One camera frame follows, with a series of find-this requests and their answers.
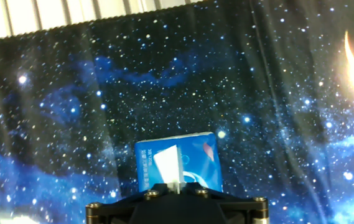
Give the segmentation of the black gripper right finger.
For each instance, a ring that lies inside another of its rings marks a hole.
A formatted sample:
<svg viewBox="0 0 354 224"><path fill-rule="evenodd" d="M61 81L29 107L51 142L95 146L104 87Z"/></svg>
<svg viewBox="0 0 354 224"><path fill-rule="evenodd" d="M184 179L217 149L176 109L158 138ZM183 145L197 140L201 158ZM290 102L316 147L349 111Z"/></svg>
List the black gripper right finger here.
<svg viewBox="0 0 354 224"><path fill-rule="evenodd" d="M182 213L193 223L269 224L266 197L239 198L196 182L184 184L180 196Z"/></svg>

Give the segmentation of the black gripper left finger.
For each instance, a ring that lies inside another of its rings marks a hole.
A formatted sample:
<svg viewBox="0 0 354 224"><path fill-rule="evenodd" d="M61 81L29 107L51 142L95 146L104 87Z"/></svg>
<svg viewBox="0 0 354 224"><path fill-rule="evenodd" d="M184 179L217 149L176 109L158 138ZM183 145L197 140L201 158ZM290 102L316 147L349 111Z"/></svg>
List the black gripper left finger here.
<svg viewBox="0 0 354 224"><path fill-rule="evenodd" d="M91 202L85 206L86 224L111 223L113 217L132 215L141 202L179 193L179 183L154 184L151 189L138 192L115 203Z"/></svg>

